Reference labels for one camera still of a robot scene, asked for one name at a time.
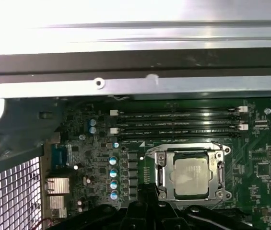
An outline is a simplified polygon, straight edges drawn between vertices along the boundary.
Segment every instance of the mesh grille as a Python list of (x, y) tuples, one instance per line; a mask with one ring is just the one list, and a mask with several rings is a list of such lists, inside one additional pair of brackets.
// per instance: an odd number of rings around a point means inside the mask
[(39, 158), (0, 173), (0, 230), (29, 230), (41, 220), (40, 186)]

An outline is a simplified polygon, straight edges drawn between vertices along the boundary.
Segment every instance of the chip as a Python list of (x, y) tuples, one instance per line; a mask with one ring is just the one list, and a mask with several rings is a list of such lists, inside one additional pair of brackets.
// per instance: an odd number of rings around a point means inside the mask
[(107, 147), (108, 149), (112, 149), (112, 148), (113, 148), (113, 143), (107, 143), (107, 144), (106, 144), (106, 147)]
[(72, 146), (71, 147), (71, 151), (72, 152), (78, 152), (79, 151), (79, 147), (78, 146)]
[(91, 155), (92, 155), (92, 151), (86, 151), (86, 152), (85, 152), (85, 156), (86, 156), (86, 157), (90, 157)]
[(258, 176), (270, 175), (270, 165), (268, 163), (258, 164)]
[(206, 158), (185, 158), (175, 161), (174, 180), (177, 195), (203, 195), (209, 190), (209, 168)]
[(100, 174), (106, 174), (106, 169), (105, 168), (100, 168), (99, 173)]

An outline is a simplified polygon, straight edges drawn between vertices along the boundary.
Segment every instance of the ram slot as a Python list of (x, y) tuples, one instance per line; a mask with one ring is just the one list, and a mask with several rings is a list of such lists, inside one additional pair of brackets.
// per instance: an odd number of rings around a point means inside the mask
[(145, 114), (130, 114), (130, 115), (119, 115), (119, 118), (155, 118), (155, 117), (213, 117), (213, 116), (229, 116), (234, 115), (233, 113), (182, 113), (182, 112), (168, 112), (168, 113), (145, 113)]
[(202, 133), (226, 133), (234, 131), (231, 129), (164, 129), (164, 130), (147, 130), (147, 131), (126, 131), (120, 132), (119, 136), (134, 136), (134, 135), (178, 135), (178, 134), (202, 134)]
[(180, 114), (185, 114), (185, 113), (235, 113), (235, 112), (239, 112), (240, 108), (234, 108), (234, 107), (230, 107), (230, 108), (189, 108), (189, 109), (172, 109), (172, 110), (154, 110), (154, 109), (149, 109), (149, 111), (147, 112), (147, 110), (141, 111), (141, 110), (137, 110), (137, 111), (128, 111), (128, 112), (124, 112), (124, 111), (119, 111), (118, 116), (138, 116), (138, 115), (155, 115), (155, 114), (166, 114), (166, 113), (180, 113)]
[(121, 118), (117, 119), (118, 124), (123, 124), (127, 122), (178, 122), (178, 121), (213, 121), (213, 120), (241, 120), (240, 116), (232, 115), (232, 116), (202, 116), (202, 117), (129, 117), (129, 118)]
[(124, 130), (148, 130), (148, 129), (168, 129), (168, 128), (237, 128), (239, 127), (239, 123), (236, 122), (220, 122), (220, 123), (212, 123), (207, 122), (206, 124), (203, 122), (187, 123), (187, 122), (175, 122), (175, 123), (137, 123), (134, 125), (131, 124), (117, 124), (117, 127), (120, 131)]
[(192, 133), (192, 134), (175, 134), (175, 135), (132, 135), (132, 136), (119, 136), (119, 141), (146, 141), (146, 140), (163, 140), (167, 141), (177, 141), (177, 140), (189, 140), (192, 138), (238, 138), (240, 134), (237, 132), (228, 132), (228, 133)]

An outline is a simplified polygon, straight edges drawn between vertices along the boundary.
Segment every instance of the red wire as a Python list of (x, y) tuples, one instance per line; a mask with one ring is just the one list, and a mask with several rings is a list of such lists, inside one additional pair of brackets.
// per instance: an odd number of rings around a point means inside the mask
[(44, 219), (40, 220), (34, 227), (32, 227), (31, 230), (36, 230), (39, 227), (39, 225), (41, 225), (46, 220), (50, 220), (52, 222), (51, 218), (44, 218)]

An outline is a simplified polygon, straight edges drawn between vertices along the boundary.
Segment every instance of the green circuit board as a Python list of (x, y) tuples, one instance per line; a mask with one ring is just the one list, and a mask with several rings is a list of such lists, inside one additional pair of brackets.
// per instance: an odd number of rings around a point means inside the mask
[[(209, 132), (195, 130), (192, 133), (171, 131), (163, 132), (159, 138), (154, 129), (113, 134), (112, 127), (123, 124), (126, 117), (118, 118), (111, 111), (123, 111), (132, 114), (131, 123), (151, 118), (154, 114), (190, 110), (191, 113), (201, 113), (203, 108), (247, 108), (239, 116), (239, 124), (247, 124), (245, 130), (228, 130), (219, 125)], [(232, 193), (232, 198), (217, 204), (213, 208), (240, 208), (243, 212), (252, 214), (252, 224), (263, 230), (271, 230), (271, 98), (248, 99), (208, 99), (208, 100), (171, 100), (171, 101), (131, 101), (107, 100), (94, 103), (71, 104), (65, 111), (61, 126), (62, 142), (54, 147), (67, 149), (64, 167), (73, 167), (81, 163), (83, 167), (77, 171), (75, 186), (72, 188), (72, 199), (68, 212), (76, 215), (76, 201), (80, 197), (93, 197), (94, 205), (112, 204), (120, 207), (124, 200), (136, 198), (134, 190), (126, 185), (130, 165), (128, 157), (132, 155), (136, 162), (136, 180), (138, 183), (155, 182), (154, 160), (144, 157), (145, 152), (164, 143), (203, 143), (218, 142), (229, 146), (232, 151), (225, 157), (225, 187)], [(159, 126), (166, 126), (164, 117), (159, 116)], [(117, 159), (115, 165), (109, 159)], [(115, 169), (117, 176), (110, 174)], [(93, 178), (92, 183), (84, 180)], [(112, 199), (111, 182), (117, 181), (116, 199)]]

